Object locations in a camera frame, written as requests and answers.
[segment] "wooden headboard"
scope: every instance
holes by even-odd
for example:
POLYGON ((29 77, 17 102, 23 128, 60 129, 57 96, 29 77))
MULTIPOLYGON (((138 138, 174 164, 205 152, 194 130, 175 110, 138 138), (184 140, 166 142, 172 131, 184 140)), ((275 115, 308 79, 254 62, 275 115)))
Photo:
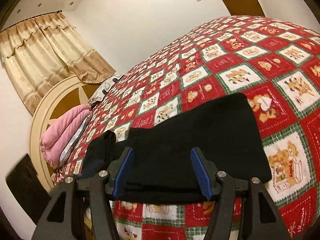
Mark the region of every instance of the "wooden headboard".
POLYGON ((40 138, 48 127, 74 106, 86 104, 99 84, 82 83, 74 75, 52 87, 38 105, 31 124, 29 151, 30 158, 38 173, 42 186, 49 192, 53 188, 53 169, 47 165, 40 152, 40 138))

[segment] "folded pink blanket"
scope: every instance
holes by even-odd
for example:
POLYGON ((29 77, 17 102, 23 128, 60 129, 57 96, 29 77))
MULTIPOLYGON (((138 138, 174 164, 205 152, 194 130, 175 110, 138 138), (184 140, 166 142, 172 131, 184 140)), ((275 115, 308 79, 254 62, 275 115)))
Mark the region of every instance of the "folded pink blanket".
POLYGON ((89 113, 89 109, 81 111, 62 132, 60 138, 53 144, 50 149, 44 149, 43 147, 41 147, 41 151, 43 153, 45 161, 49 163, 53 169, 56 169, 58 167, 60 154, 70 141, 71 137, 75 134, 82 121, 89 115, 89 113))
POLYGON ((41 149, 50 149, 73 119, 75 119, 75 117, 85 109, 91 110, 91 106, 88 104, 75 106, 60 116, 42 135, 40 140, 41 149))

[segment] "black cloth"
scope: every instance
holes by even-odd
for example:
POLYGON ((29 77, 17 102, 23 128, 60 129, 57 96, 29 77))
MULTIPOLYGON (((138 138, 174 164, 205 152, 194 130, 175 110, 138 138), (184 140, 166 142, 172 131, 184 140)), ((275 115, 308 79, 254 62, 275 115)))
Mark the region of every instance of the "black cloth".
POLYGON ((114 143, 107 131, 94 139, 86 152, 83 173, 104 162, 107 168, 125 147, 134 150, 134 162, 121 200, 153 203, 205 201, 192 170, 190 151, 199 147, 204 156, 234 178, 271 179, 253 112, 244 94, 208 101, 151 129, 130 128, 128 139, 114 143))

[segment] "checkered bedspread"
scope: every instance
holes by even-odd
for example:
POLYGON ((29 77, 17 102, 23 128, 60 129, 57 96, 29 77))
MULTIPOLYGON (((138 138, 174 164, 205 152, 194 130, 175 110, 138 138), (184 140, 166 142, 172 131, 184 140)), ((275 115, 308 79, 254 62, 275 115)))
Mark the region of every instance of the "checkered bedspread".
MULTIPOLYGON (((242 92, 272 171, 266 187, 294 236, 320 211, 319 87, 319 33, 263 17, 212 20, 132 68, 94 110, 67 164, 52 179, 77 174, 90 141, 106 130, 125 140, 130 127, 151 128, 208 100, 242 92)), ((203 239, 213 207, 113 203, 119 234, 128 240, 203 239)), ((240 210, 237 200, 231 239, 240 210)))

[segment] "bedroom wall corner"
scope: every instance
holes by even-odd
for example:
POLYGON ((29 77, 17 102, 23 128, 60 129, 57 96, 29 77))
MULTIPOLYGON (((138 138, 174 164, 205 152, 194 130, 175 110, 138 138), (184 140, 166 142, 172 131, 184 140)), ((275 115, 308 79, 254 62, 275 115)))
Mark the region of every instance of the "bedroom wall corner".
POLYGON ((222 0, 82 0, 63 14, 118 74, 196 26, 230 15, 222 0))
POLYGON ((293 22, 320 32, 320 24, 304 0, 258 0, 266 17, 293 22))
POLYGON ((29 152, 32 116, 23 105, 3 67, 0 69, 0 206, 17 234, 30 240, 36 225, 9 190, 5 178, 15 164, 29 152))

